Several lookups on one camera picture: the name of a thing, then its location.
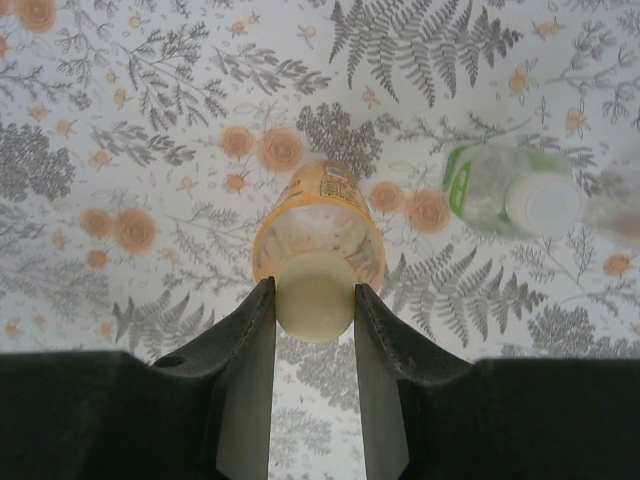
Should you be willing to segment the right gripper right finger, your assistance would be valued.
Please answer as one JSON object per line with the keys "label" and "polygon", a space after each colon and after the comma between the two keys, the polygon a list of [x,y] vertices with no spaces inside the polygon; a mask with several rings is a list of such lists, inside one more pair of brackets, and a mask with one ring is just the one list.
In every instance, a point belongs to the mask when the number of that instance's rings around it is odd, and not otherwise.
{"label": "right gripper right finger", "polygon": [[417,480],[426,466],[419,393],[471,364],[407,325],[366,284],[355,287],[354,339],[367,480]]}

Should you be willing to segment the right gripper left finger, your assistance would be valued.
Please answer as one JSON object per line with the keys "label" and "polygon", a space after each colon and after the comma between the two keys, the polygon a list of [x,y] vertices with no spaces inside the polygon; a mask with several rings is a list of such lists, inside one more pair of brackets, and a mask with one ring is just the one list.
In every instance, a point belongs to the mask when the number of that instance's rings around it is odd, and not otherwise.
{"label": "right gripper left finger", "polygon": [[153,366],[200,391],[195,467],[203,480],[267,480],[275,362],[275,280]]}

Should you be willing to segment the pale yellow bottle cap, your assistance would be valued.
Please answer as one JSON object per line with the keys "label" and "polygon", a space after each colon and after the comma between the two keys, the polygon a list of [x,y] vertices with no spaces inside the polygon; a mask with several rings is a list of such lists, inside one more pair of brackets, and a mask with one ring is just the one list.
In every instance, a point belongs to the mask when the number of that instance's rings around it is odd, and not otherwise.
{"label": "pale yellow bottle cap", "polygon": [[340,337],[355,311],[356,275],[349,263],[325,250],[291,257],[276,279],[276,319],[289,335],[307,343]]}

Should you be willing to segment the yellow label plastic bottle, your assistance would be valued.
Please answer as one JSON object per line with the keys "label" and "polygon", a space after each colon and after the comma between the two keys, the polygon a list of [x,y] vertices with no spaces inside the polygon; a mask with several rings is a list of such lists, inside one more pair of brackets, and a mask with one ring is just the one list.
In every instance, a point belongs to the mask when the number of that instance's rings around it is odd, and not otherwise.
{"label": "yellow label plastic bottle", "polygon": [[254,280],[276,278],[290,258],[315,250],[346,260],[359,283],[381,288],[386,268],[382,235],[355,176],[329,160],[312,161],[291,176],[256,234]]}

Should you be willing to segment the light green label bottle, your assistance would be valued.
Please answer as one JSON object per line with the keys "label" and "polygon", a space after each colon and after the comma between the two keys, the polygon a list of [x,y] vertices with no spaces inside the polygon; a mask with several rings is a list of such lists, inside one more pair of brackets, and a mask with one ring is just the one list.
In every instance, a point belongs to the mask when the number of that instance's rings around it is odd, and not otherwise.
{"label": "light green label bottle", "polygon": [[505,207],[506,192],[515,180],[540,173],[562,175],[577,185],[570,162],[560,156],[503,144],[460,145],[447,157],[442,190],[452,213],[476,232],[541,238],[514,225]]}

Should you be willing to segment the white bottle cap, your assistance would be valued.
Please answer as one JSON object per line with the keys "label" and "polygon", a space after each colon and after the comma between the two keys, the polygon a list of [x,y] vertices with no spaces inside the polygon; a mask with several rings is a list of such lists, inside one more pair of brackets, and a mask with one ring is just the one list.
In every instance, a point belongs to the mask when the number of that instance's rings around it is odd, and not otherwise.
{"label": "white bottle cap", "polygon": [[529,236],[561,234],[583,213],[583,193],[573,180],[554,173],[531,174],[515,180],[505,197],[509,220]]}

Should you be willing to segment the floral patterned table cover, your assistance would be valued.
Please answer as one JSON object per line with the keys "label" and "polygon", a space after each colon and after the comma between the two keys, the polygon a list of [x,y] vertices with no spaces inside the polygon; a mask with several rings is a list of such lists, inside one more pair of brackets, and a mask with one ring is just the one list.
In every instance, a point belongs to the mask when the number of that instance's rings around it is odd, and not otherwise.
{"label": "floral patterned table cover", "polygon": [[[570,162],[564,233],[469,228],[460,145]],[[471,368],[419,393],[417,480],[640,480],[640,0],[0,0],[0,480],[203,480],[153,364],[261,281],[316,160],[357,179],[373,290]],[[354,318],[276,319],[267,480],[367,480]]]}

